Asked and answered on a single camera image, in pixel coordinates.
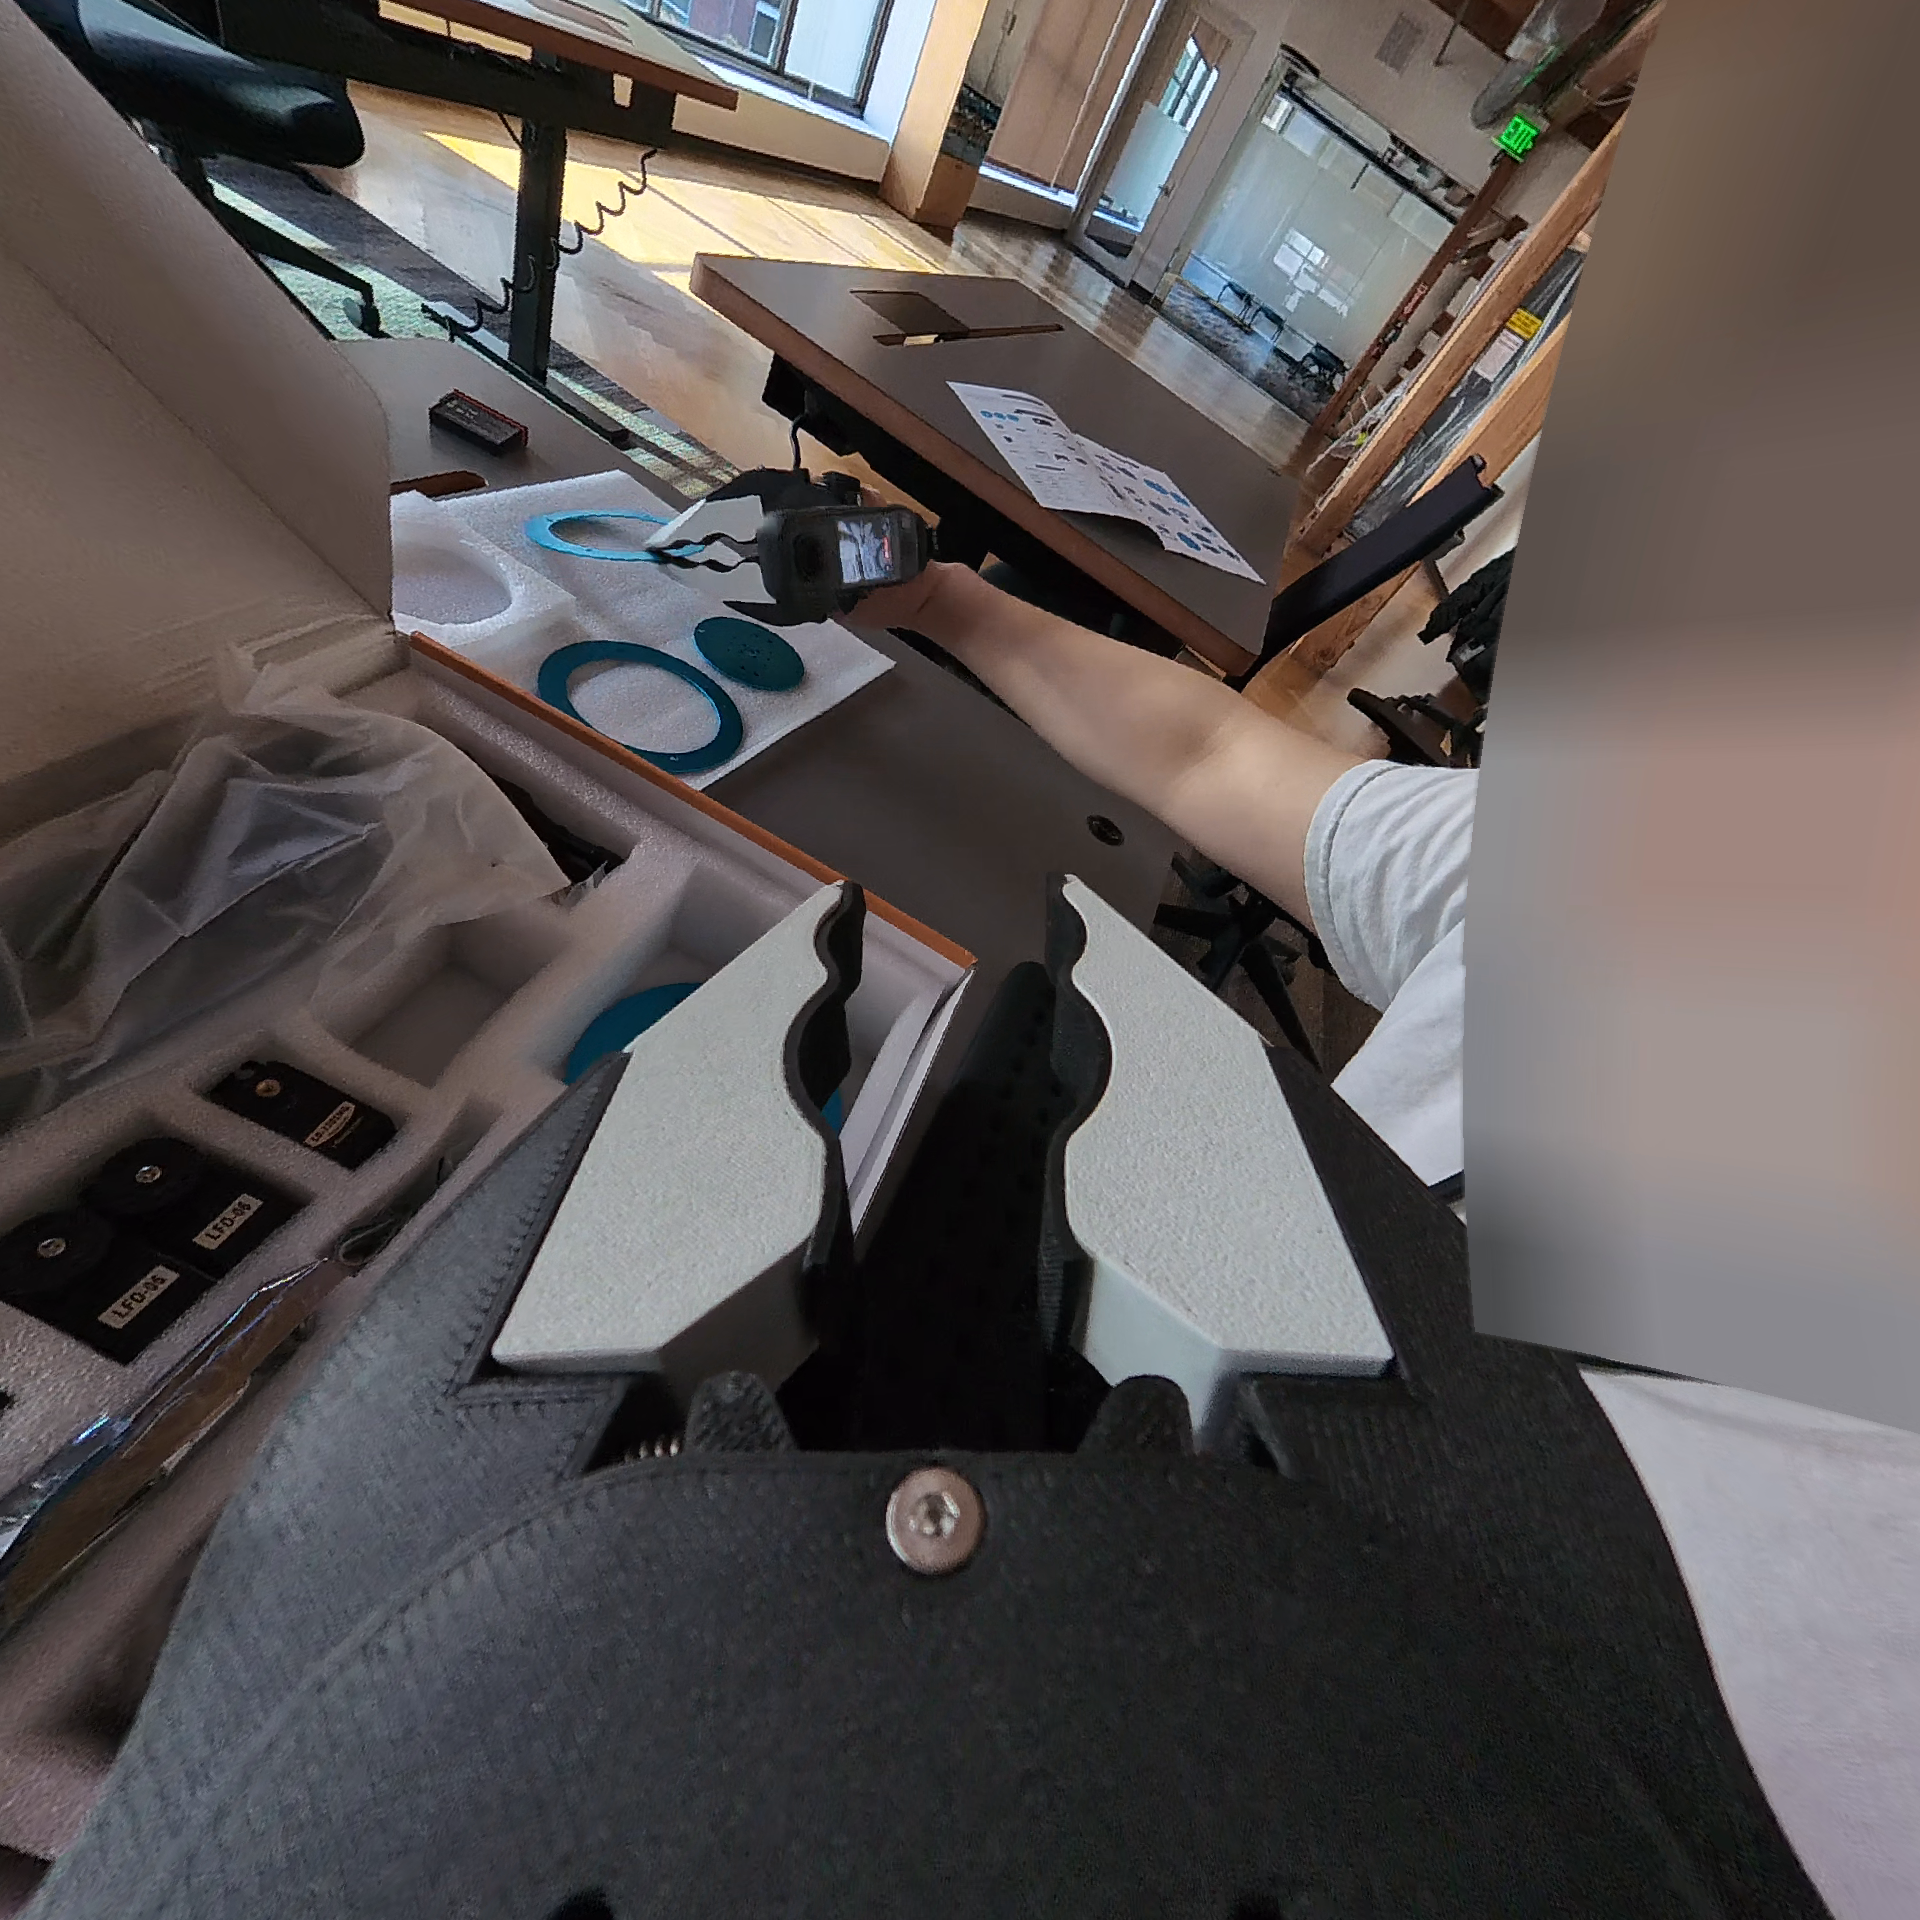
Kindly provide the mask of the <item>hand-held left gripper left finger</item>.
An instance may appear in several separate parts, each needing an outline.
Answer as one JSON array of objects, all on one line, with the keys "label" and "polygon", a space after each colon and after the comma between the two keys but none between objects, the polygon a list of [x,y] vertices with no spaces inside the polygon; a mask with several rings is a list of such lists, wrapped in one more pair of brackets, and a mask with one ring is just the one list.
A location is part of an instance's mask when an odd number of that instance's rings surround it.
[{"label": "hand-held left gripper left finger", "polygon": [[850,1070],[865,898],[841,881],[626,1050],[495,1361],[523,1374],[792,1377],[849,1223],[826,1100]]}]

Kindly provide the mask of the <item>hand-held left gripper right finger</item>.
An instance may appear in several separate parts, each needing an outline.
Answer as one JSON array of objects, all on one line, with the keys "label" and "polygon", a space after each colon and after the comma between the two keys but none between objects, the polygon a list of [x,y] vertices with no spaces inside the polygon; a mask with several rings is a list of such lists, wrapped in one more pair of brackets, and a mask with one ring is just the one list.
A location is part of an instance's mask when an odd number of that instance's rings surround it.
[{"label": "hand-held left gripper right finger", "polygon": [[1253,1027],[1074,875],[1047,889],[1051,1070],[1041,1325],[1104,1382],[1227,1406],[1245,1377],[1393,1358]]}]

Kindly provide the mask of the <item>blue disc with many holes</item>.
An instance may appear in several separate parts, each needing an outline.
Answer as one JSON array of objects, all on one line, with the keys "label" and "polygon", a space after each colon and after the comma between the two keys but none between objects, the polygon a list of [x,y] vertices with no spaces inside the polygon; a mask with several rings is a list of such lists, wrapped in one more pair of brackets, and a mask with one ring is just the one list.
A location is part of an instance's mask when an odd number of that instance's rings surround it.
[{"label": "blue disc with many holes", "polygon": [[693,627],[693,644],[722,679],[744,689],[790,692],[808,665],[792,639],[744,615],[709,615]]}]

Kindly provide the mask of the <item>blue disc with few holes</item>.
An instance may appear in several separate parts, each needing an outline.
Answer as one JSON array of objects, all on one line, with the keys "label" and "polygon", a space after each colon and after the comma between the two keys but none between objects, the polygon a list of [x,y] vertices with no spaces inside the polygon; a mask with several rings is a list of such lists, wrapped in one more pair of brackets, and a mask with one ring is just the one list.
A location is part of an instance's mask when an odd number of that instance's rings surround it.
[{"label": "blue disc with few holes", "polygon": [[832,1105],[853,1075],[853,1047],[816,959],[771,965],[744,954],[650,1030],[597,1015],[574,1050],[571,1079],[616,1057],[616,1041],[624,1060],[606,1123],[619,1146],[658,1146],[669,1130],[690,1146],[775,1147],[831,1146],[839,1134]]}]

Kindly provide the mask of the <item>orange cardboard kit box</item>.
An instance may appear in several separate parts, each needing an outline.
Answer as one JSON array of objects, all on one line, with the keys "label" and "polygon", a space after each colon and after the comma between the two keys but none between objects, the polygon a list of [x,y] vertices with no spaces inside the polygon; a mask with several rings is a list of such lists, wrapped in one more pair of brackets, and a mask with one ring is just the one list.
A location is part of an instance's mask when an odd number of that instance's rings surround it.
[{"label": "orange cardboard kit box", "polygon": [[[805,1457],[744,1380],[493,1349],[624,1060],[571,1079],[590,1019],[650,1030],[841,881],[400,639],[389,479],[342,348],[5,5],[5,844],[298,684],[442,734],[563,868],[5,1126],[5,1234],[150,1135],[302,1202],[133,1362],[5,1302],[5,1490],[263,1284],[363,1258],[5,1633],[5,1889],[63,1844],[29,1916],[775,1913],[787,1818],[832,1821],[810,1692],[904,1622],[901,1470]],[[866,907],[832,1252],[967,966]],[[338,1167],[211,1105],[247,1060],[397,1138]]]}]

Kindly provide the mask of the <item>person's right hand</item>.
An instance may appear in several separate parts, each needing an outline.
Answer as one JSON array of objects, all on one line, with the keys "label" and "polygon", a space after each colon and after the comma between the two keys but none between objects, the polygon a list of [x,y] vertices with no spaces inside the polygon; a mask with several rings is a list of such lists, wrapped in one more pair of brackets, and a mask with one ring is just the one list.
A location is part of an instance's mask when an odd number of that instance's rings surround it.
[{"label": "person's right hand", "polygon": [[849,621],[862,630],[920,633],[944,643],[977,612],[984,591],[986,583],[973,567],[931,563],[915,580],[862,596]]}]

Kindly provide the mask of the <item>white foam sheet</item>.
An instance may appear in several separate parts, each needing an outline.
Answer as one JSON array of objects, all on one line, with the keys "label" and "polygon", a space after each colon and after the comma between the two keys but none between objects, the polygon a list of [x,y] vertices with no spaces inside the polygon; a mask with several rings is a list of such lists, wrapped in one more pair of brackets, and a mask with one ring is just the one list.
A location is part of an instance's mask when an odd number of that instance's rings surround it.
[{"label": "white foam sheet", "polygon": [[757,599],[760,574],[729,583],[640,559],[671,517],[626,470],[394,497],[397,627],[528,692],[541,692],[555,652],[581,650],[560,709],[693,786],[709,786],[894,669],[885,653],[824,621],[777,630],[808,665],[795,691],[767,692],[715,674],[693,627],[731,615],[729,596]]}]

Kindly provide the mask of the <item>black chair base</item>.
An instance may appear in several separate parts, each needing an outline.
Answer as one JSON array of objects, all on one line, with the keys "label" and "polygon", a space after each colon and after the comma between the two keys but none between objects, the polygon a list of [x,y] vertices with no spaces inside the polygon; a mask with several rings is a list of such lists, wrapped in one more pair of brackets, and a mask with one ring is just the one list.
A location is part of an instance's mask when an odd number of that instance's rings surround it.
[{"label": "black chair base", "polygon": [[1201,903],[1161,903],[1155,929],[1207,943],[1195,966],[1214,996],[1226,999],[1231,973],[1241,971],[1275,1017],[1283,1038],[1313,1066],[1322,1066],[1290,994],[1291,971],[1301,959],[1331,971],[1318,933],[1205,858],[1175,855],[1171,868]]}]

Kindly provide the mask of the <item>printed booklet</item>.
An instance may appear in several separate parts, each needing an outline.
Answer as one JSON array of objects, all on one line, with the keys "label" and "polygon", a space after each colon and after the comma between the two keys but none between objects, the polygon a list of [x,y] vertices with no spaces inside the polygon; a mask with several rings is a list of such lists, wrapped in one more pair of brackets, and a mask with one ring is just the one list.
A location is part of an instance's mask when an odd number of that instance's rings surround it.
[{"label": "printed booklet", "polygon": [[1131,521],[1171,555],[1263,580],[1163,470],[1074,434],[1032,394],[958,380],[950,388],[1042,507]]}]

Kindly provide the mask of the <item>large window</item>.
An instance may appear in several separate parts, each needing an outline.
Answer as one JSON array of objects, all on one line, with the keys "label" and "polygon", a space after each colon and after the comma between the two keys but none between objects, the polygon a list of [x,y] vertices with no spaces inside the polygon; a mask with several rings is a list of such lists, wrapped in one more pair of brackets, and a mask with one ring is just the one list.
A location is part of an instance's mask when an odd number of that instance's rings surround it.
[{"label": "large window", "polygon": [[630,12],[838,110],[862,113],[890,3],[630,3]]}]

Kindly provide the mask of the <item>servo with black horn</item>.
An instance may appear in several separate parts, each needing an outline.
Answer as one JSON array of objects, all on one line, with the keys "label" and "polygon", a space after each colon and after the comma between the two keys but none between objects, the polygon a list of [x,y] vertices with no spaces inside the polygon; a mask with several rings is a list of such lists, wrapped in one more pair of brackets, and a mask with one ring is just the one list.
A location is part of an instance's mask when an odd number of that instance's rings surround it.
[{"label": "servo with black horn", "polygon": [[117,1362],[133,1362],[214,1289],[198,1266],[83,1207],[3,1237],[3,1298]]},{"label": "servo with black horn", "polygon": [[114,1153],[85,1181],[81,1202],[214,1279],[231,1276],[302,1212],[288,1191],[175,1135]]}]

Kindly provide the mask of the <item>black mesh chair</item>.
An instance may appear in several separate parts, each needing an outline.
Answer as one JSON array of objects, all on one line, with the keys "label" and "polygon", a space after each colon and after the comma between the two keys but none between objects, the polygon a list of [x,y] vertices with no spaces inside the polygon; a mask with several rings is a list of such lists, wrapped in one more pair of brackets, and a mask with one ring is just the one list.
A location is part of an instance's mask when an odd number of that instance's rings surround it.
[{"label": "black mesh chair", "polygon": [[1499,486],[1481,479],[1485,466],[1481,454],[1467,454],[1433,486],[1382,521],[1375,532],[1286,585],[1271,603],[1261,657],[1239,674],[1227,677],[1227,686],[1248,689],[1257,669],[1291,643],[1458,540],[1503,497]]}]

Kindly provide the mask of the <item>crumpled clear plastic bag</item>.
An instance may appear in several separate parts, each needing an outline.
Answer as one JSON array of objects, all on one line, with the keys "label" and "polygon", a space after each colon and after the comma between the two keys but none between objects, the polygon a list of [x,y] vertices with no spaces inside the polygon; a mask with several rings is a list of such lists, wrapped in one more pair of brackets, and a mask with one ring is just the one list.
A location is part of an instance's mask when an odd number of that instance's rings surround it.
[{"label": "crumpled clear plastic bag", "polygon": [[34,1119],[262,989],[563,887],[430,727],[266,684],[173,766],[5,844],[3,1116]]}]

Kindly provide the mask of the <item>glass partition doors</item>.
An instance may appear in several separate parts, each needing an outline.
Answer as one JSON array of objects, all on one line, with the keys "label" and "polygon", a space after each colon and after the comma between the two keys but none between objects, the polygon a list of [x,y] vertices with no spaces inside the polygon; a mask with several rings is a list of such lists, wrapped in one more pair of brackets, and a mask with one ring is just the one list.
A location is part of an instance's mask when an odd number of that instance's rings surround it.
[{"label": "glass partition doors", "polygon": [[1079,246],[1301,417],[1335,395],[1478,188],[1286,46],[1169,255],[1145,245],[1211,117],[1214,34],[1191,25],[1118,147]]}]

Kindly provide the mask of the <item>shiny foil packet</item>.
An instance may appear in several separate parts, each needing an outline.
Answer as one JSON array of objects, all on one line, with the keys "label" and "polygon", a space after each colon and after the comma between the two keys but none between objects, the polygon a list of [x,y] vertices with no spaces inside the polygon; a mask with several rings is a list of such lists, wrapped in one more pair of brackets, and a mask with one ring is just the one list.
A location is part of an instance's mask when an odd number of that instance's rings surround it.
[{"label": "shiny foil packet", "polygon": [[143,1401],[102,1414],[5,1490],[5,1633],[17,1630],[133,1502],[249,1391],[255,1374],[299,1330],[315,1300],[361,1261],[338,1251],[263,1284],[170,1366]]}]

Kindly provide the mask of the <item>black office chair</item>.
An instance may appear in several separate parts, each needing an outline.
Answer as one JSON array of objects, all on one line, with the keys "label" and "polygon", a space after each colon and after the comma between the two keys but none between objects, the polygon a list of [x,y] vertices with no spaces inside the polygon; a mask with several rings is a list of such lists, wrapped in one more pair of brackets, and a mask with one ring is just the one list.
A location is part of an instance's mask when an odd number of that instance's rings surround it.
[{"label": "black office chair", "polygon": [[24,3],[21,9],[117,113],[160,139],[166,165],[257,261],[279,261],[353,291],[353,322],[383,335],[367,278],[226,205],[203,171],[208,155],[281,171],[359,163],[367,138],[345,85],[237,55],[166,7]]}]

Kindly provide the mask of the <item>wooden storage rack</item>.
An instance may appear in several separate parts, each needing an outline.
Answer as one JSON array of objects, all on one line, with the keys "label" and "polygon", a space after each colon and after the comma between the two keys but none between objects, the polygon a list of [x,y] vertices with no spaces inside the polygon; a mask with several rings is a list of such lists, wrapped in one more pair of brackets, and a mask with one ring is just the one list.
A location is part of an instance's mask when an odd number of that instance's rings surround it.
[{"label": "wooden storage rack", "polygon": [[[1537,225],[1526,225],[1517,245],[1504,251],[1490,274],[1480,278],[1480,291],[1451,329],[1443,333],[1435,356],[1430,356],[1421,367],[1416,367],[1400,409],[1387,417],[1386,427],[1375,431],[1353,461],[1342,469],[1333,490],[1319,498],[1319,502],[1311,502],[1309,491],[1301,494],[1296,521],[1287,534],[1287,551],[1281,564],[1281,580],[1286,585],[1331,551],[1338,532],[1350,524],[1370,490],[1378,485],[1411,436],[1432,417],[1433,407],[1451,394],[1454,385],[1481,356],[1481,350],[1495,339],[1526,292],[1534,287],[1539,277],[1544,277],[1574,245],[1576,236],[1585,230],[1610,178],[1623,123],[1623,119],[1617,119],[1607,127],[1598,148],[1585,158],[1576,175],[1553,199],[1544,218]],[[1517,169],[1519,165],[1512,158],[1498,159],[1485,185],[1487,189],[1471,205],[1463,228],[1454,230],[1451,238],[1430,259],[1400,307],[1391,314],[1378,335],[1353,363],[1345,385],[1335,388],[1335,395],[1313,420],[1309,442],[1304,444],[1304,461],[1313,463],[1319,459],[1326,446],[1331,446],[1345,430],[1350,417],[1355,417],[1363,409],[1365,390],[1384,356],[1393,354],[1402,341],[1423,341],[1423,315],[1433,300],[1441,303],[1451,300],[1454,278],[1463,274],[1458,261],[1466,259],[1467,263],[1478,263],[1493,245],[1503,227],[1488,213],[1488,205],[1498,199],[1498,189],[1510,185],[1510,175]]]}]

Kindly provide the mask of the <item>person's white shirt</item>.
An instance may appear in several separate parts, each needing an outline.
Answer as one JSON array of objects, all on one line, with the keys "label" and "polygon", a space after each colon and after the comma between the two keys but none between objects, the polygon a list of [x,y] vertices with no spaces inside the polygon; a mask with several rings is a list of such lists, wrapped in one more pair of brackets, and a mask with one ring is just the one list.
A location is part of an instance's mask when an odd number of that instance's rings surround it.
[{"label": "person's white shirt", "polygon": [[[1475,773],[1367,761],[1306,838],[1339,980],[1335,1090],[1430,1185],[1466,1165]],[[1744,1754],[1837,1916],[1918,1916],[1918,1439],[1713,1382],[1585,1374],[1687,1582]]]}]

